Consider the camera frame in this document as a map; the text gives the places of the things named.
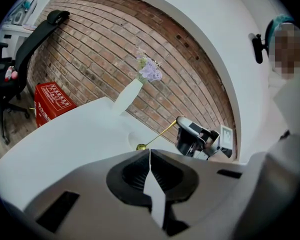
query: chair base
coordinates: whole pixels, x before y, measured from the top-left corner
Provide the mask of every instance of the chair base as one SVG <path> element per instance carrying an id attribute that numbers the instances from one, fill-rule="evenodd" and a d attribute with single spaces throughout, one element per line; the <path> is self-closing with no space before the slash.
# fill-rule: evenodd
<path id="1" fill-rule="evenodd" d="M 10 140 L 5 135 L 5 127 L 4 127 L 4 111 L 5 110 L 13 110 L 18 112 L 23 112 L 25 118 L 29 118 L 30 114 L 28 113 L 28 110 L 26 108 L 16 106 L 10 103 L 0 103 L 0 130 L 1 130 L 1 136 L 3 138 L 3 141 L 6 145 L 10 143 Z"/>

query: purple flower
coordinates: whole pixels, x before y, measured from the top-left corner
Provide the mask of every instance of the purple flower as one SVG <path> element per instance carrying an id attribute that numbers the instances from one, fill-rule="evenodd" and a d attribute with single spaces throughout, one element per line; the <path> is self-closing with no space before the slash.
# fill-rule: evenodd
<path id="1" fill-rule="evenodd" d="M 149 57 L 146 58 L 145 66 L 139 71 L 139 73 L 149 82 L 162 79 L 162 73 L 158 70 L 157 64 Z"/>
<path id="2" fill-rule="evenodd" d="M 153 73 L 152 78 L 153 78 L 153 80 L 161 80 L 162 79 L 162 73 L 160 72 L 160 70 L 156 70 Z"/>
<path id="3" fill-rule="evenodd" d="M 148 76 L 153 75 L 154 69 L 147 63 L 139 73 L 142 74 L 144 78 L 147 78 Z"/>

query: white table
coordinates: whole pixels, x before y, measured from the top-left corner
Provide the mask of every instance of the white table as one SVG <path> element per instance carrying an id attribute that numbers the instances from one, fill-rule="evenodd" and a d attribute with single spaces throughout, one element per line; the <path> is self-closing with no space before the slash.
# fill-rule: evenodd
<path id="1" fill-rule="evenodd" d="M 112 105 L 109 98 L 97 99 L 21 140 L 0 159 L 0 196 L 24 210 L 36 195 L 75 168 L 132 151 L 130 133 L 143 143 L 157 136 L 127 112 L 115 116 Z M 162 137 L 149 148 L 180 154 Z"/>
<path id="2" fill-rule="evenodd" d="M 15 59 L 17 50 L 32 32 L 32 30 L 25 29 L 20 25 L 3 24 L 0 30 L 0 42 L 7 43 L 9 46 L 2 50 L 2 57 Z M 11 35 L 12 37 L 11 39 L 4 39 L 5 35 Z"/>

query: gold spoon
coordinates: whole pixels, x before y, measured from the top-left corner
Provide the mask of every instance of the gold spoon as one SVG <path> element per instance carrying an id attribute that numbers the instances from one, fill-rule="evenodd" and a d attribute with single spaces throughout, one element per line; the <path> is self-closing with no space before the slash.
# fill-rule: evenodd
<path id="1" fill-rule="evenodd" d="M 135 149 L 135 150 L 145 150 L 145 149 L 147 148 L 147 146 L 148 146 L 151 142 L 153 142 L 156 138 L 158 138 L 159 136 L 161 136 L 162 134 L 164 134 L 166 131 L 168 131 L 168 130 L 169 130 L 172 126 L 174 126 L 176 123 L 177 123 L 177 120 L 174 120 L 174 121 L 172 122 L 172 124 L 170 124 L 170 125 L 168 126 L 167 129 L 165 129 L 163 132 L 161 132 L 157 137 L 155 137 L 153 140 L 151 140 L 148 144 L 138 144 L 138 145 L 136 146 L 136 149 Z"/>

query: red box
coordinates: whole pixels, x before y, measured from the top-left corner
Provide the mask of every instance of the red box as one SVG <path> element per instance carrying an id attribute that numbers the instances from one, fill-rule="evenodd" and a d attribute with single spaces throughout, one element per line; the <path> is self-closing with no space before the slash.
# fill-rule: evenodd
<path id="1" fill-rule="evenodd" d="M 35 87 L 34 111 L 38 128 L 76 107 L 56 82 L 42 83 Z"/>

